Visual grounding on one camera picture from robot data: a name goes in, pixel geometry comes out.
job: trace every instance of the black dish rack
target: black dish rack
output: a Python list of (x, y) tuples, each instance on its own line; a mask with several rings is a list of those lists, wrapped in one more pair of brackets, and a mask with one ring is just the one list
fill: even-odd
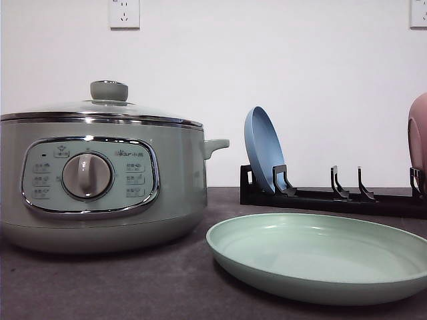
[[(362, 183), (362, 170), (358, 168), (359, 193), (345, 190), (338, 182), (338, 168), (331, 168), (331, 191), (308, 191), (293, 187), (288, 181), (286, 165), (272, 168), (275, 193), (266, 193), (258, 184), (250, 165), (240, 167), (240, 204), (312, 209), (365, 215), (387, 215), (427, 219), (427, 195), (424, 190), (425, 175), (410, 168), (412, 195), (377, 195)], [(282, 174), (288, 186), (282, 189), (277, 177)]]

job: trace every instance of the wall outlet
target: wall outlet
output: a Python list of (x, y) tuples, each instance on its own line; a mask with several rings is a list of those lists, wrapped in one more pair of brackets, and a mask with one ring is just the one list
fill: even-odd
[(427, 28), (427, 0), (411, 0), (411, 28)]
[(112, 29), (139, 29), (139, 0), (109, 0)]

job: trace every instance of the green plate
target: green plate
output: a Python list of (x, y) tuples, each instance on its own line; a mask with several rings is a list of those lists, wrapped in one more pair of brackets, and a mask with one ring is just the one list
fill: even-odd
[(264, 213), (206, 234), (218, 263), (258, 289), (326, 305), (373, 305), (427, 287), (427, 240), (367, 221)]

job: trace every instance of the table surface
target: table surface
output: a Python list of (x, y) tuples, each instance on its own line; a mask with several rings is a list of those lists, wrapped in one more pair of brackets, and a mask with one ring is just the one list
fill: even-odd
[(264, 293), (224, 271), (205, 240), (215, 223), (253, 213), (347, 216), (422, 237), (427, 237), (427, 220), (240, 205), (237, 187), (209, 188), (208, 202), (203, 221), (190, 234), (149, 249), (67, 256), (27, 251), (1, 241), (0, 318), (427, 319), (427, 290), (369, 307), (312, 305)]

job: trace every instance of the control panel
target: control panel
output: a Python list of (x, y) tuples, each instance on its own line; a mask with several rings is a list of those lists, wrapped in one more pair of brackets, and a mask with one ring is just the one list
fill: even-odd
[(127, 211), (155, 199), (158, 180), (155, 153), (143, 141), (53, 138), (27, 151), (22, 192), (50, 212)]

